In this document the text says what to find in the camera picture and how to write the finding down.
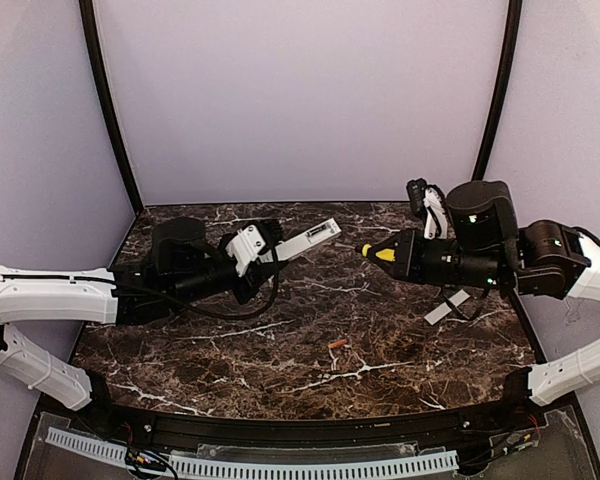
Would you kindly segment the yellow handled screwdriver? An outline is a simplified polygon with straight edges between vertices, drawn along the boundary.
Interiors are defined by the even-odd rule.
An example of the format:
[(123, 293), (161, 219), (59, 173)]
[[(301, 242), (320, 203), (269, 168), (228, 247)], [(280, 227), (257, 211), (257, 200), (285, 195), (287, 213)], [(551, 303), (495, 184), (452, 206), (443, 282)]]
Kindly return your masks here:
[(383, 262), (393, 263), (396, 260), (395, 250), (392, 248), (382, 248), (371, 244), (364, 244), (356, 248), (356, 251), (367, 259), (378, 259)]

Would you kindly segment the white battery cover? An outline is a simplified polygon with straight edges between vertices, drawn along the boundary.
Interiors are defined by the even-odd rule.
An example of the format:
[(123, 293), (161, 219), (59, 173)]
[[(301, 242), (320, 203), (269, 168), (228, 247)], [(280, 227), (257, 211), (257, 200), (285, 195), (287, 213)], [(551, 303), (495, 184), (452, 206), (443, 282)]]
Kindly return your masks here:
[(459, 310), (459, 306), (469, 298), (470, 295), (465, 290), (459, 290), (425, 315), (424, 320), (430, 325), (438, 323), (448, 315), (454, 315), (461, 320), (467, 320), (468, 317)]

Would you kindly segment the white remote control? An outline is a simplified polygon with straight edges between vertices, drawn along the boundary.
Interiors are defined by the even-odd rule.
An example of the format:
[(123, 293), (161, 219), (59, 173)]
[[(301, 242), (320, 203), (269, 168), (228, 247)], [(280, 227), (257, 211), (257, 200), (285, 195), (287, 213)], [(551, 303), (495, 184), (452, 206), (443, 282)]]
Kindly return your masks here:
[(289, 240), (279, 243), (275, 248), (278, 261), (294, 260), (312, 248), (336, 239), (340, 234), (341, 228), (334, 218), (325, 220)]

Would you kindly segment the orange battery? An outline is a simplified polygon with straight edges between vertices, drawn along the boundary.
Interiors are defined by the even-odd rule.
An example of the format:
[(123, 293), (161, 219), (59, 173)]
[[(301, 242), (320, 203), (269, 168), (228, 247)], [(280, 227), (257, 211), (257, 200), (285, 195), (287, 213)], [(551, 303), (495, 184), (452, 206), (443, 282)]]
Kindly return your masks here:
[(340, 340), (340, 341), (336, 341), (336, 342), (330, 343), (328, 345), (328, 348), (329, 349), (337, 349), (337, 348), (343, 347), (343, 346), (345, 346), (347, 344), (348, 344), (347, 340)]

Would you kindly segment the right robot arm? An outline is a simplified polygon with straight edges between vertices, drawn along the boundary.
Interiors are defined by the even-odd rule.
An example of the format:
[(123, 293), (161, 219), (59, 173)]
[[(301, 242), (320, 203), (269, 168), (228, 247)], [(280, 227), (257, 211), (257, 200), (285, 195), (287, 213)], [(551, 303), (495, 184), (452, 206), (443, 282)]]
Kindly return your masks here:
[(600, 303), (600, 239), (588, 230), (552, 220), (520, 227), (503, 181), (473, 180), (443, 194), (417, 179), (406, 190), (423, 228), (359, 249), (391, 278)]

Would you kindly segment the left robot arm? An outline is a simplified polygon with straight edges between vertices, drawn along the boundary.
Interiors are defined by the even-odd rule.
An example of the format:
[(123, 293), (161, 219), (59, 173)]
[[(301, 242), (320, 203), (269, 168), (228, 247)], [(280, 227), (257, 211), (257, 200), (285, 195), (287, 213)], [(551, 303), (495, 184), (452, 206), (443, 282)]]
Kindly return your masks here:
[(29, 320), (143, 325), (195, 301), (231, 292), (245, 304), (289, 262), (281, 225), (256, 220), (206, 238), (202, 221), (180, 217), (157, 225), (150, 249), (131, 266), (78, 272), (23, 271), (0, 265), (0, 370), (75, 412), (110, 402), (105, 379), (74, 367), (17, 329)]

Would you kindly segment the black front table rail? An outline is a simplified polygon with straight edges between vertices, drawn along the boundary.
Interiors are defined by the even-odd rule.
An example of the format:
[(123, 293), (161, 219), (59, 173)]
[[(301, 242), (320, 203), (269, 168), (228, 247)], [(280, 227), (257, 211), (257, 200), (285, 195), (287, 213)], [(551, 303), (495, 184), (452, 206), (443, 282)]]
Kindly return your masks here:
[(383, 443), (473, 448), (512, 429), (494, 404), (359, 420), (238, 420), (168, 414), (119, 405), (86, 415), (94, 430), (134, 445), (194, 450), (203, 444), (253, 448), (330, 448)]

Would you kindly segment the black right frame post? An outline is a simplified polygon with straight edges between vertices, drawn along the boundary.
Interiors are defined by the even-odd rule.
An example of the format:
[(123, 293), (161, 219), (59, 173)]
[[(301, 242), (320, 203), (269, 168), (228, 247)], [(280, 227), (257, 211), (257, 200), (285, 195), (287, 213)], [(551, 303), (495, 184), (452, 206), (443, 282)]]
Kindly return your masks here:
[(489, 166), (513, 68), (522, 18), (522, 7), (522, 0), (510, 0), (507, 5), (506, 21), (494, 88), (471, 175), (472, 180), (483, 180)]

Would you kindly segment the black frame post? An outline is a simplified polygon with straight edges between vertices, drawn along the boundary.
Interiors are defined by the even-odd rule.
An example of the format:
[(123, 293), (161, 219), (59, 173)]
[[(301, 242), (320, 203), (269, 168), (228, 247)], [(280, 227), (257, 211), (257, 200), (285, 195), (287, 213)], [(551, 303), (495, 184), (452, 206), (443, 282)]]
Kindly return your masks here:
[(104, 54), (97, 26), (95, 3), (92, 0), (79, 0), (78, 5), (89, 64), (101, 114), (126, 196), (134, 215), (138, 216), (143, 212), (144, 204), (124, 144), (108, 81)]
[(510, 0), (507, 5), (506, 21), (494, 88), (471, 175), (472, 180), (483, 180), (489, 166), (513, 68), (522, 18), (522, 7), (522, 0)]

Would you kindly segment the black left frame post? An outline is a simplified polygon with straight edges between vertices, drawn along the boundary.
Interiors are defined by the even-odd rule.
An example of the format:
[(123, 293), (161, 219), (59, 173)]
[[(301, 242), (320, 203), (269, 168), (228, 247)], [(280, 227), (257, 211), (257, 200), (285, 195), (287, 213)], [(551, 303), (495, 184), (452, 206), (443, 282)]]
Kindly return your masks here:
[(138, 216), (143, 212), (144, 204), (124, 144), (108, 81), (104, 54), (97, 26), (95, 3), (92, 0), (79, 0), (78, 5), (89, 64), (101, 114), (126, 196), (134, 215)]

